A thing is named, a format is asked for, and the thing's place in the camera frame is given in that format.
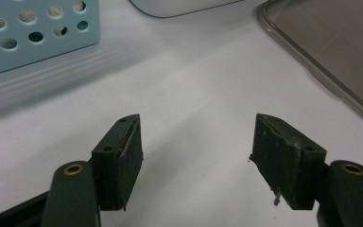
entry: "perforated plastic basket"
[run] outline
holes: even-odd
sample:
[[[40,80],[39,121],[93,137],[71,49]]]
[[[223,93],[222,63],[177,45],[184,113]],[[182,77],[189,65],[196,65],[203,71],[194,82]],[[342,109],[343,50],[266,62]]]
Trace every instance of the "perforated plastic basket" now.
[[[0,0],[0,72],[98,41],[98,0]]]

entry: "plastic container lid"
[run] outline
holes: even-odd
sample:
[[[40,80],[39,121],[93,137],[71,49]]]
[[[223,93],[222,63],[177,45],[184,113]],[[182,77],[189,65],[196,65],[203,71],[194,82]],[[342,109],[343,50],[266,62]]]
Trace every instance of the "plastic container lid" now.
[[[363,0],[274,0],[260,25],[363,115]]]

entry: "white table surface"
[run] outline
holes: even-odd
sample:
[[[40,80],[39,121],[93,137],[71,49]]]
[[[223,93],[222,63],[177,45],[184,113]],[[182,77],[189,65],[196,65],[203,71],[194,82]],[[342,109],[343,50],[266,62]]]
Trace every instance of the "white table surface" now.
[[[319,85],[243,1],[170,19],[101,0],[101,42],[0,74],[0,212],[88,160],[119,118],[141,115],[145,160],[128,211],[103,226],[318,226],[273,194],[251,153],[255,115],[278,116],[363,165],[363,118]]]

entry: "light blue plastic basket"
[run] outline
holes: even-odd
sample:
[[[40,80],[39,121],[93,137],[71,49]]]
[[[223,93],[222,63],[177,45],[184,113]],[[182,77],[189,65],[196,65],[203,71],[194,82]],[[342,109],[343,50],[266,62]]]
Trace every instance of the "light blue plastic basket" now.
[[[98,41],[98,0],[0,0],[0,72]]]

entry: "white object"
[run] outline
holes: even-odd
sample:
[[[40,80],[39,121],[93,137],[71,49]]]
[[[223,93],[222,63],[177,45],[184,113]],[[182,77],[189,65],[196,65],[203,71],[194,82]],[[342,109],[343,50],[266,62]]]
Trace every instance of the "white object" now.
[[[131,0],[144,13],[156,17],[172,17],[218,7],[240,0]]]

